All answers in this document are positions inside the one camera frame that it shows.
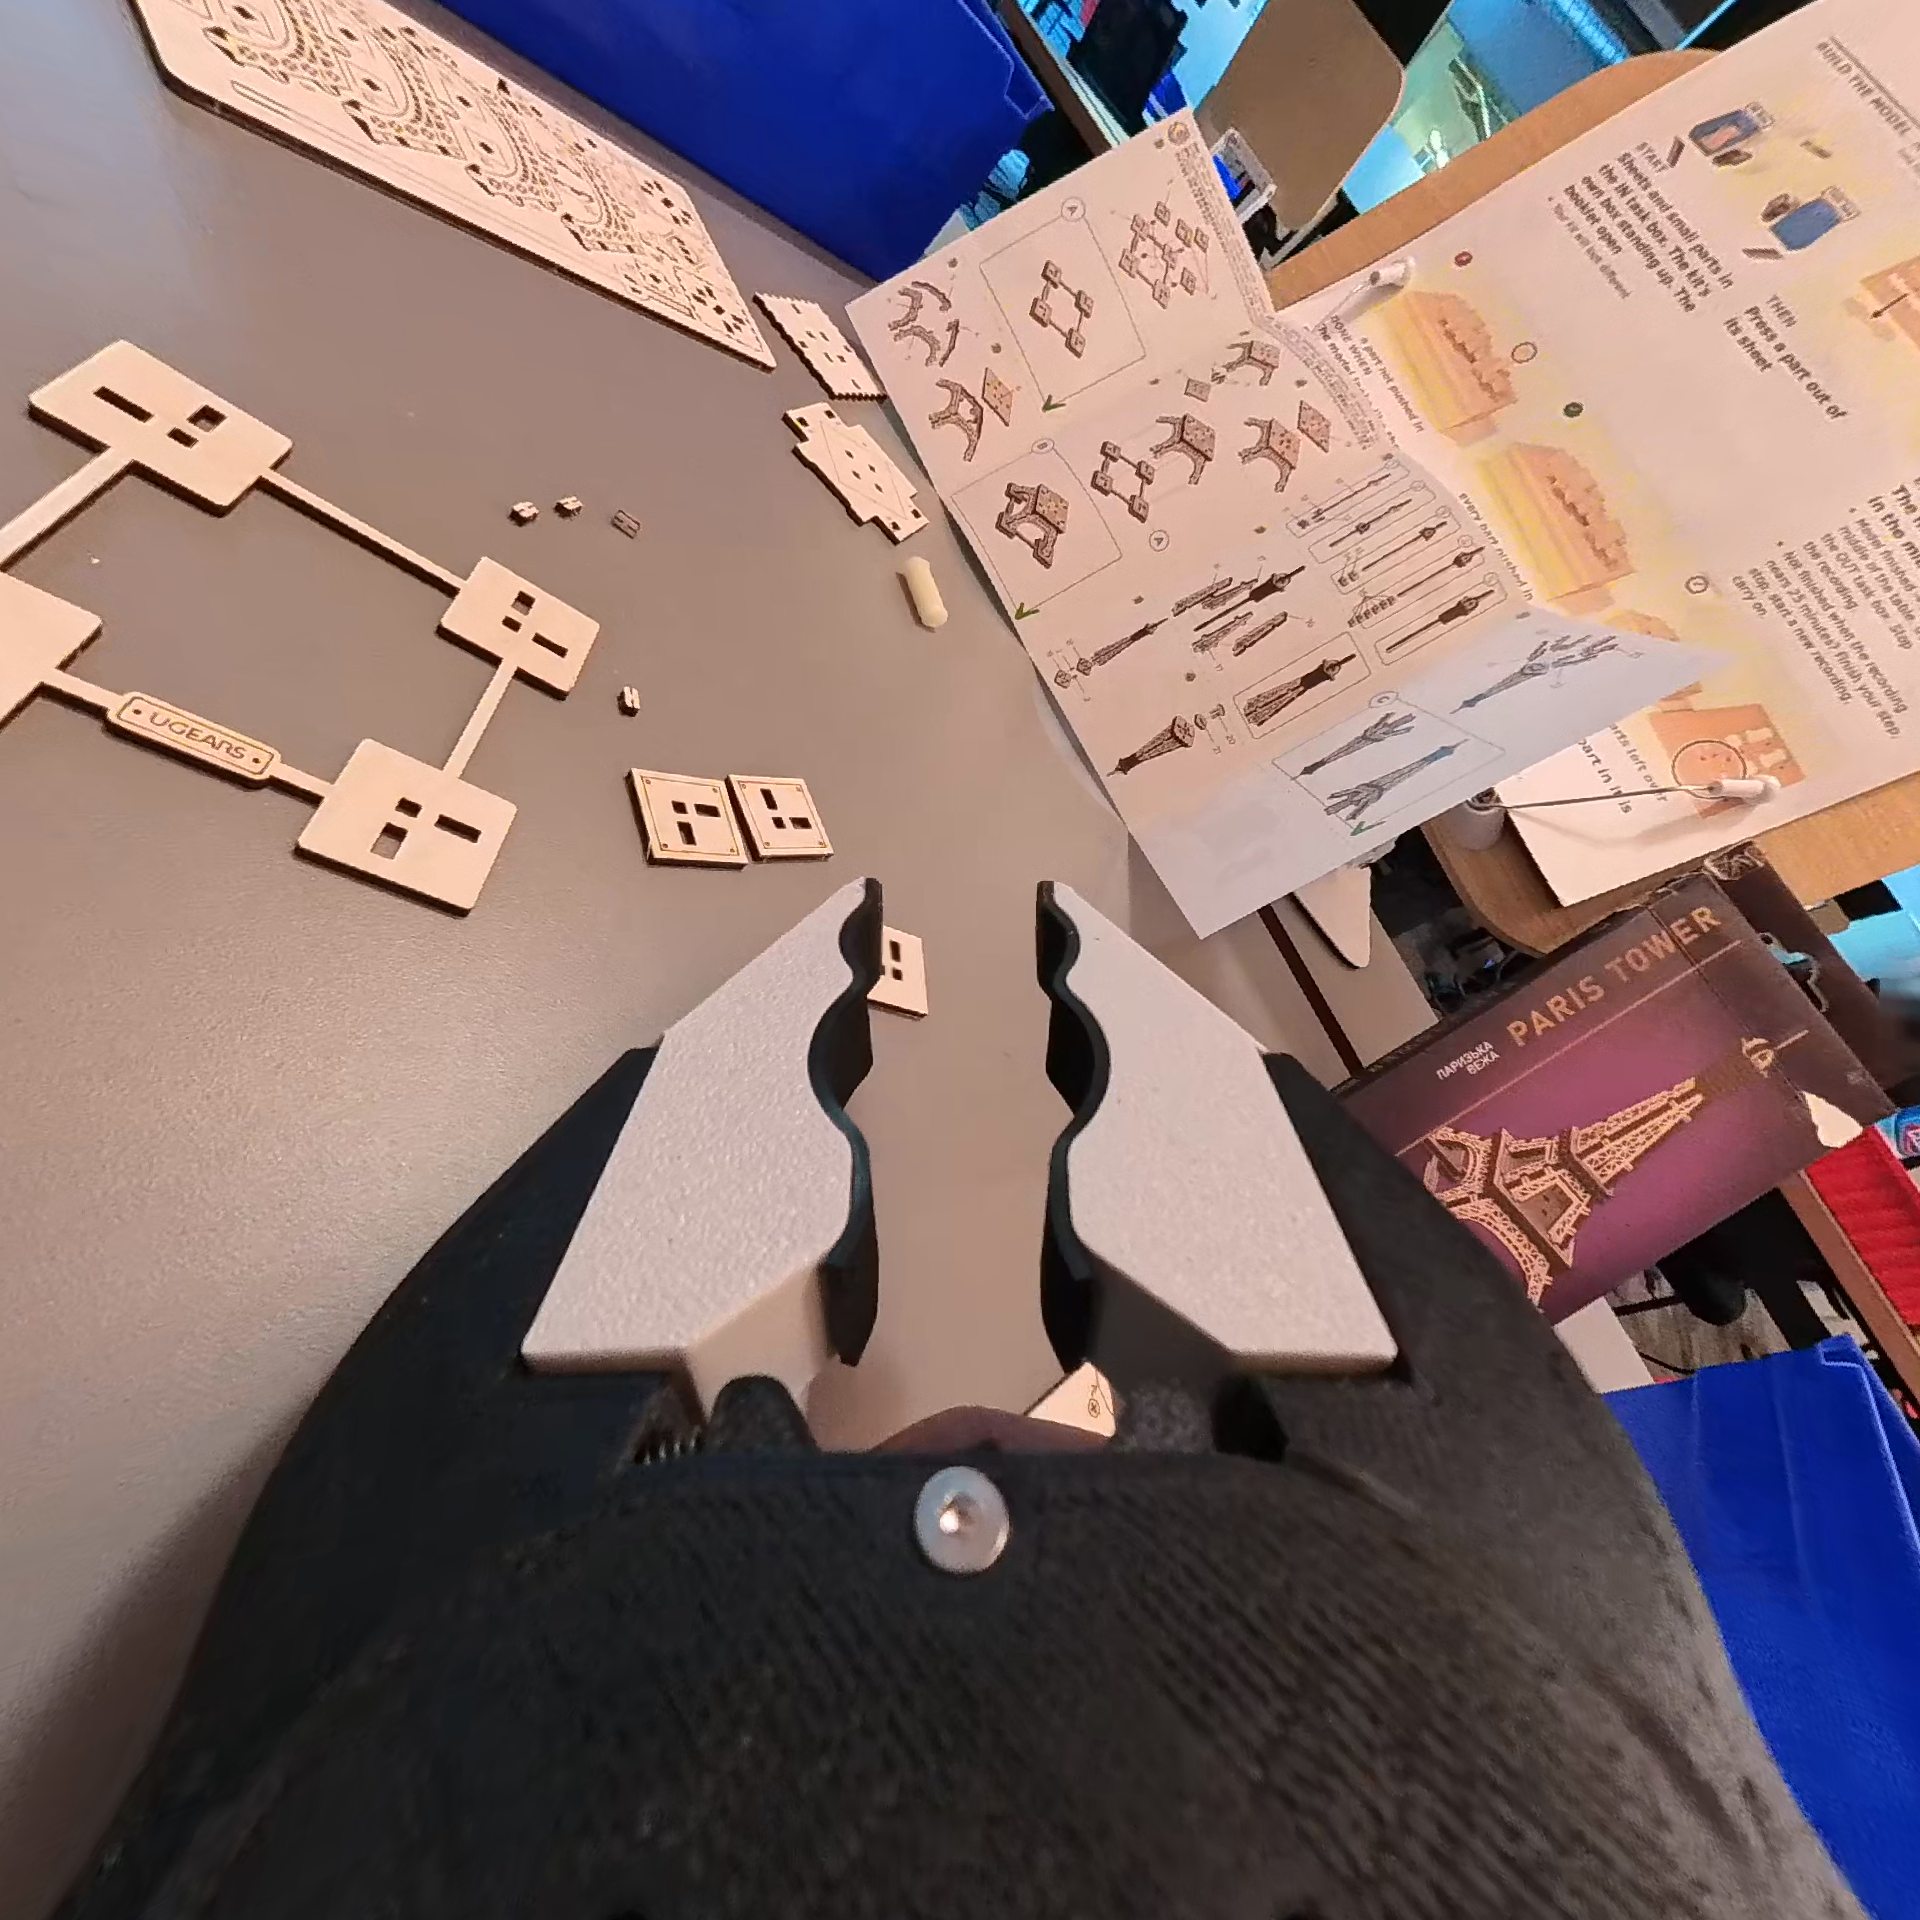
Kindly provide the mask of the paper instruction sheet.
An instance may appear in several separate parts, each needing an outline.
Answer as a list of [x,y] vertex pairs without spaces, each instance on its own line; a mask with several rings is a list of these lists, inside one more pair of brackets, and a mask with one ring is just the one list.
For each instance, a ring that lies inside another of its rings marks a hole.
[[1189,112],[847,322],[1195,936],[1715,669],[1521,584],[1274,315]]

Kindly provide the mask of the plywood poster board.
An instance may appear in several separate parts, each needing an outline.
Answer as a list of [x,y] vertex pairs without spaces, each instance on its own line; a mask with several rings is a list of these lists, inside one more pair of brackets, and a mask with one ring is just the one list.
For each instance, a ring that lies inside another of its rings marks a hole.
[[[1293,252],[1266,275],[1274,306],[1288,310],[1317,296],[1327,287],[1387,255],[1410,252],[1413,240],[1443,220],[1462,216],[1502,181],[1526,172],[1706,59],[1713,59],[1709,48],[1648,52],[1566,88],[1547,106],[1530,108],[1502,133],[1491,133],[1447,168],[1401,188],[1375,210]],[[1638,900],[1638,887],[1619,887],[1583,906],[1560,906],[1515,826],[1502,826],[1489,848],[1469,848],[1457,826],[1426,826],[1423,838],[1472,920],[1526,956],[1566,946],[1575,936]],[[1916,863],[1916,779],[1842,802],[1800,824],[1762,829],[1758,848],[1789,896],[1804,906],[1886,881]]]

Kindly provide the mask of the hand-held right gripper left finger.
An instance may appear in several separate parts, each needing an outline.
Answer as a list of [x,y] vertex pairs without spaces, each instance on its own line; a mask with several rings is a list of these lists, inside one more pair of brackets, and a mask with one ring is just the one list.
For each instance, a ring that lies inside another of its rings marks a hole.
[[875,1330],[870,1072],[879,885],[854,881],[673,1022],[523,1337],[533,1372],[653,1372],[718,1413],[795,1409]]

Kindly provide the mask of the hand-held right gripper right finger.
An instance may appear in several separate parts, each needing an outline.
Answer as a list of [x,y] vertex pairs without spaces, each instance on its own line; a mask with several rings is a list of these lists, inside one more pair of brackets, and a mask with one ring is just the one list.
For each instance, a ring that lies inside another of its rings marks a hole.
[[1380,1377],[1396,1343],[1274,1081],[1278,1056],[1066,885],[1035,891],[1041,1315],[1104,1379]]

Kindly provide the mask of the wooden linked squares piece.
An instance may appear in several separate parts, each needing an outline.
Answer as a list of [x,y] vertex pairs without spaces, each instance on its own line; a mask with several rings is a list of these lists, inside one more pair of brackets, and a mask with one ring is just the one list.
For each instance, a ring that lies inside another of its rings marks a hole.
[[[87,447],[87,464],[2,521],[2,726],[36,702],[87,712],[106,733],[199,767],[230,784],[279,789],[310,809],[296,855],[389,896],[473,913],[513,826],[513,803],[473,784],[468,764],[512,684],[567,698],[599,623],[499,560],[467,574],[284,473],[292,440],[132,344],[108,344],[41,384],[29,419]],[[435,635],[492,665],[444,764],[361,742],[339,773],[292,767],[275,743],[153,692],[112,692],[76,672],[102,617],[11,566],[123,479],[142,479],[206,514],[252,493],[331,525],[396,570],[444,592]]]

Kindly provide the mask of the white poster stand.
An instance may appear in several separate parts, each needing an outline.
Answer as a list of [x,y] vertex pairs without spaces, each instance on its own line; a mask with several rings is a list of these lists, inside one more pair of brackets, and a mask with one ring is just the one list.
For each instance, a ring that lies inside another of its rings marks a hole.
[[1343,863],[1293,891],[1301,913],[1317,930],[1327,946],[1351,970],[1372,966],[1372,868]]

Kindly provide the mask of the bordered wooden square tile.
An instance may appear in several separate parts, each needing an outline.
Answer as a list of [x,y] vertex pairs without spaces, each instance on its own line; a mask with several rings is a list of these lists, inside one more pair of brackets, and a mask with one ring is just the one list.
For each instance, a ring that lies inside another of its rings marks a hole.
[[726,784],[753,861],[815,861],[834,855],[806,783],[727,773]]
[[747,868],[726,783],[629,767],[628,784],[653,863]]

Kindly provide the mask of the blue plastic bin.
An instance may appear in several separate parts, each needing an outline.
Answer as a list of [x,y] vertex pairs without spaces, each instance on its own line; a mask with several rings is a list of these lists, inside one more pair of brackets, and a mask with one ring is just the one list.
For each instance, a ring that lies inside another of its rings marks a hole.
[[869,278],[1048,108],[993,3],[445,3]]

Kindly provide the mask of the dark puzzle box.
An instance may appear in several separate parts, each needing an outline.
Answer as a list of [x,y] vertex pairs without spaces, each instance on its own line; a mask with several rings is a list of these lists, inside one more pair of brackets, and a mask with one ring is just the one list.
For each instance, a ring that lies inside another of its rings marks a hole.
[[1561,1323],[1894,1111],[1828,999],[1684,875],[1336,1097]]

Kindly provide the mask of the engraved wooden rectangular plate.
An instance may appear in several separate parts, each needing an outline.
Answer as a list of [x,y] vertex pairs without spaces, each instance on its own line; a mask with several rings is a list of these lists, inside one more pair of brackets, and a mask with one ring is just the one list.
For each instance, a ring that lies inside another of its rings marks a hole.
[[135,3],[202,106],[776,365],[688,188],[389,3]]

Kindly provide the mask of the red plastic bin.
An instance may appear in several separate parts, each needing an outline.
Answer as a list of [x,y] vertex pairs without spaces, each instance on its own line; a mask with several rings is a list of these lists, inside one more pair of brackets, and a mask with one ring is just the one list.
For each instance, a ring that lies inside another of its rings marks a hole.
[[1886,1133],[1867,1123],[1858,1139],[1820,1155],[1804,1175],[1898,1318],[1916,1330],[1916,1183]]

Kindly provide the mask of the colour printed instruction poster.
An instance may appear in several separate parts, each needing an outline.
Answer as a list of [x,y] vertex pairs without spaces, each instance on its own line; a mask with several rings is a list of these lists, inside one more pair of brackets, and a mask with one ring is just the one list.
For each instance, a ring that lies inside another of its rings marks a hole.
[[1547,604],[1715,654],[1502,784],[1551,900],[1912,779],[1916,3],[1805,3],[1396,255],[1284,320]]

